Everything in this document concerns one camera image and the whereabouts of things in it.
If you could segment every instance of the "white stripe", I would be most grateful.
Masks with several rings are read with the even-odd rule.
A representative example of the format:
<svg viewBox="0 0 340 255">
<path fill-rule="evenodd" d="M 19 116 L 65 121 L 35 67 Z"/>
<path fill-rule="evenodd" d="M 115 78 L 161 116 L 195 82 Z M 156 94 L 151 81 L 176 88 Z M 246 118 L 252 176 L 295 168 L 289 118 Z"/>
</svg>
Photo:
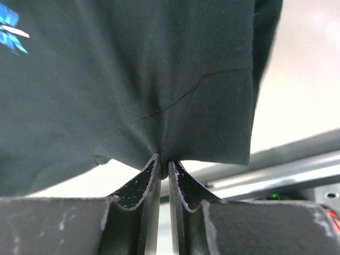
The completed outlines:
<svg viewBox="0 0 340 255">
<path fill-rule="evenodd" d="M 27 37 L 27 38 L 30 38 L 30 35 L 28 33 L 25 33 L 24 31 L 21 31 L 19 29 L 16 29 L 16 28 L 11 28 L 11 27 L 8 27 L 6 25 L 2 25 L 2 28 L 10 33 L 13 33 L 13 34 L 16 34 L 16 35 L 19 35 L 19 36 L 24 36 L 24 37 Z"/>
</svg>

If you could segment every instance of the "fabric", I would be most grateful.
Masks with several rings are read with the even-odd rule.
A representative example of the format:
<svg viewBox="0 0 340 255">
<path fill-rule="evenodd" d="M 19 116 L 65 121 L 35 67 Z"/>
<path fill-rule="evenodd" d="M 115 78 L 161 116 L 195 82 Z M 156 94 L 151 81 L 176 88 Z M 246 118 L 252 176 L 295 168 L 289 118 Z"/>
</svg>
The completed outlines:
<svg viewBox="0 0 340 255">
<path fill-rule="evenodd" d="M 0 2 L 0 196 L 110 159 L 248 163 L 282 1 Z"/>
</svg>

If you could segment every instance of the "t-shirt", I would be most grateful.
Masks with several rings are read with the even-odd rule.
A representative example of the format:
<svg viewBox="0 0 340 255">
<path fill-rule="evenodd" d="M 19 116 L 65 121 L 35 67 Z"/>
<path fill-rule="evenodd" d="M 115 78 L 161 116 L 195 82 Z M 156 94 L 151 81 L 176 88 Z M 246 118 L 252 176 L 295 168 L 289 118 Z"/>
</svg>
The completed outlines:
<svg viewBox="0 0 340 255">
<path fill-rule="evenodd" d="M 248 163 L 282 0 L 0 2 L 0 196 L 110 159 Z"/>
</svg>

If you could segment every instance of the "metal rod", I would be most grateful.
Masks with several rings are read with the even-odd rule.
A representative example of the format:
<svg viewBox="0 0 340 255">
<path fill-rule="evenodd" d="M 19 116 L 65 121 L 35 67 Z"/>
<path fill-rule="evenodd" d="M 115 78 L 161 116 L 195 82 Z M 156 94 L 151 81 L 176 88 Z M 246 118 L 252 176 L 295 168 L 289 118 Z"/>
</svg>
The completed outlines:
<svg viewBox="0 0 340 255">
<path fill-rule="evenodd" d="M 208 183 L 223 198 L 254 198 L 285 189 L 307 189 L 340 182 L 340 151 Z"/>
</svg>

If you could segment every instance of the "blue graphic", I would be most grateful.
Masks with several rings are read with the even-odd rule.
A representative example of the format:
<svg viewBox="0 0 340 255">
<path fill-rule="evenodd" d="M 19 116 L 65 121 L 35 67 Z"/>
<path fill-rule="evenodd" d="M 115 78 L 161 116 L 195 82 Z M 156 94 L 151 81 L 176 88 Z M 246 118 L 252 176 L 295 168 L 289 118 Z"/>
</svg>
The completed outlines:
<svg viewBox="0 0 340 255">
<path fill-rule="evenodd" d="M 14 54 L 17 54 L 16 48 L 28 54 L 27 50 L 22 47 L 19 39 L 13 33 L 3 28 L 3 26 L 15 28 L 18 21 L 19 15 L 0 3 L 0 43 L 10 48 Z"/>
</svg>

